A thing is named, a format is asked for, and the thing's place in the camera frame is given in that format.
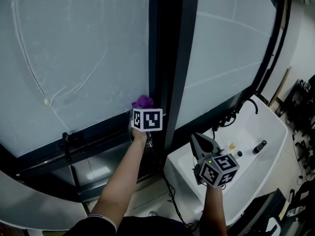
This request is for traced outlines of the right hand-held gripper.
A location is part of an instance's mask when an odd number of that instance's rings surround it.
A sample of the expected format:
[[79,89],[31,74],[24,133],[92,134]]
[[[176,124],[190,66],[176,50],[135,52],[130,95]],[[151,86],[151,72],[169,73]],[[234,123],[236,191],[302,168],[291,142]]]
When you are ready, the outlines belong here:
[[239,164],[233,155],[221,149],[214,139],[201,133],[193,133],[190,146],[193,156],[197,159],[193,173],[198,185],[222,187],[236,176]]

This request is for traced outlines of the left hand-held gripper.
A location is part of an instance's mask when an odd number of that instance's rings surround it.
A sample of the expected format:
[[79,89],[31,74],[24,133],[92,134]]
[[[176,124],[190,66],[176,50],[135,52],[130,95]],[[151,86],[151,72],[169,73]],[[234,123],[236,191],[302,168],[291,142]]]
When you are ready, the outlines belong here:
[[130,120],[128,132],[131,142],[134,140],[132,129],[146,133],[147,147],[152,147],[152,134],[162,130],[163,127],[163,112],[162,109],[139,109],[133,108],[130,110]]

